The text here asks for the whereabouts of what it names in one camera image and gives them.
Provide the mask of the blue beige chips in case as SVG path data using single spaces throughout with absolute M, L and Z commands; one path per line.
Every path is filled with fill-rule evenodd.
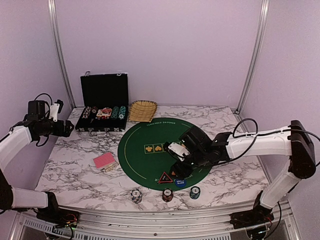
M 87 119 L 90 116 L 90 114 L 91 114 L 91 107 L 87 106 L 84 108 L 81 118 Z

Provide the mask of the green chip row in case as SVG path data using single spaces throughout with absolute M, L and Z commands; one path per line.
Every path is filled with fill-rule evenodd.
M 112 120 L 116 120 L 116 119 L 117 119 L 118 114 L 119 114 L 119 110 L 120 110 L 120 108 L 119 108 L 118 106 L 115 106 L 115 107 L 112 109 L 112 113 L 111 113 L 111 116 L 110 116 L 110 118 L 111 118 Z

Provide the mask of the aluminium frame post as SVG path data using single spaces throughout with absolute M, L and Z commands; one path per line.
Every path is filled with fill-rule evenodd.
M 64 84 L 64 88 L 67 94 L 69 104 L 72 108 L 75 108 L 76 102 L 72 92 L 71 83 L 70 83 L 69 75 L 67 71 L 67 66 L 66 66 L 66 62 L 63 54 L 63 47 L 62 47 L 62 42 L 60 37 L 58 16 L 57 16 L 57 10 L 56 10 L 56 1 L 48 0 L 47 3 L 48 3 L 49 21 L 52 29 L 53 41 L 54 41 L 55 51 L 58 59 L 59 69 L 62 75 L 62 81 Z
M 251 59 L 249 62 L 248 71 L 246 74 L 245 82 L 242 88 L 242 92 L 241 92 L 237 107 L 234 111 L 238 115 L 241 114 L 241 112 L 245 107 L 245 103 L 248 98 L 250 88 L 254 79 L 258 58 L 262 50 L 262 45 L 265 37 L 269 8 L 270 8 L 270 1 L 262 0 L 258 24 L 257 24 L 257 31 L 256 31 L 254 45 L 253 45 Z

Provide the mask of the right aluminium frame post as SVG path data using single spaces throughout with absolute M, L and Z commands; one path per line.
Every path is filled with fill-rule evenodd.
M 253 45 L 251 59 L 249 62 L 248 71 L 246 74 L 245 82 L 242 88 L 242 92 L 241 92 L 237 107 L 234 111 L 238 115 L 241 114 L 241 112 L 245 107 L 245 103 L 248 98 L 250 88 L 254 79 L 258 58 L 262 50 L 262 45 L 265 37 L 269 8 L 270 8 L 270 1 L 262 0 L 258 24 L 257 24 L 257 31 L 256 31 L 254 45 Z

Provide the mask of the red black chip stack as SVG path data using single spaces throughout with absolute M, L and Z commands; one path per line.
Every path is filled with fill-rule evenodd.
M 162 192 L 162 200 L 165 202 L 170 202 L 173 199 L 173 191 L 170 188 L 166 188 Z

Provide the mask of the blue beige chip stack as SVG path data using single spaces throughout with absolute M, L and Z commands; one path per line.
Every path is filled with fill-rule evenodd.
M 130 193 L 131 195 L 131 200 L 138 204 L 142 201 L 142 192 L 139 189 L 133 189 Z

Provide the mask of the card deck in case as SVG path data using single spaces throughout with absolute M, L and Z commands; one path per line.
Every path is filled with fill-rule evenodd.
M 105 114 L 105 113 L 103 113 L 103 109 L 99 109 L 97 114 L 96 114 L 96 118 L 97 119 L 100 119 L 100 118 L 107 119 L 107 118 L 109 118 L 111 116 L 111 113 L 110 114 Z

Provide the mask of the left aluminium frame post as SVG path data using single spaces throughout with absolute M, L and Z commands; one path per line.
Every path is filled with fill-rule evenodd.
M 62 75 L 62 81 L 64 84 L 64 88 L 67 94 L 69 104 L 72 108 L 75 108 L 76 102 L 72 92 L 71 83 L 70 83 L 69 75 L 67 71 L 67 66 L 66 66 L 66 62 L 63 54 L 63 47 L 62 47 L 62 42 L 60 37 L 58 16 L 57 16 L 57 10 L 56 10 L 56 1 L 48 0 L 47 3 L 48 3 L 49 21 L 52 29 L 53 41 L 54 41 L 55 51 L 58 59 L 59 69 Z

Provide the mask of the blue small blind button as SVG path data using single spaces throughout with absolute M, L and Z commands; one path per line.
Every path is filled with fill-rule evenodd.
M 186 179 L 174 179 L 174 184 L 178 188 L 184 188 L 187 185 L 187 180 Z

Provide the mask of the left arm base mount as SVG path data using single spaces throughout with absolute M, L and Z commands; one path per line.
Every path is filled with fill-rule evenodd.
M 56 225 L 56 228 L 77 226 L 80 213 L 74 210 L 59 208 L 58 211 L 38 209 L 36 217 Z

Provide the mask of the triangular all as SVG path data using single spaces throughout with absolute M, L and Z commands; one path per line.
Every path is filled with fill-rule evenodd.
M 170 184 L 173 180 L 169 177 L 169 175 L 164 171 L 161 177 L 158 180 L 158 184 Z

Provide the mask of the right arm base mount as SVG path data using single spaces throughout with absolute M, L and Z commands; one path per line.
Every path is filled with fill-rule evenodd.
M 251 209 L 230 214 L 229 223 L 234 229 L 240 229 L 272 222 L 274 219 L 270 209 Z

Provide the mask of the red black chips in case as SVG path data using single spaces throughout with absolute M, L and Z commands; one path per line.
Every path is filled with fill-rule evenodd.
M 93 107 L 91 111 L 92 111 L 93 114 L 96 114 L 97 113 L 97 108 Z

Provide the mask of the green teal chip stack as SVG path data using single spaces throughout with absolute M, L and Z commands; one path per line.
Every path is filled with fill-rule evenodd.
M 196 200 L 200 197 L 201 189 L 198 186 L 193 186 L 190 189 L 189 196 L 191 199 Z

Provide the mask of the teal chip row in case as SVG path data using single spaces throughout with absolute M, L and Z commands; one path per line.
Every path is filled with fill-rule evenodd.
M 126 107 L 125 107 L 125 106 L 121 106 L 121 107 L 119 108 L 118 118 L 119 118 L 120 120 L 123 120 L 123 119 L 125 118 L 125 116 L 126 116 Z

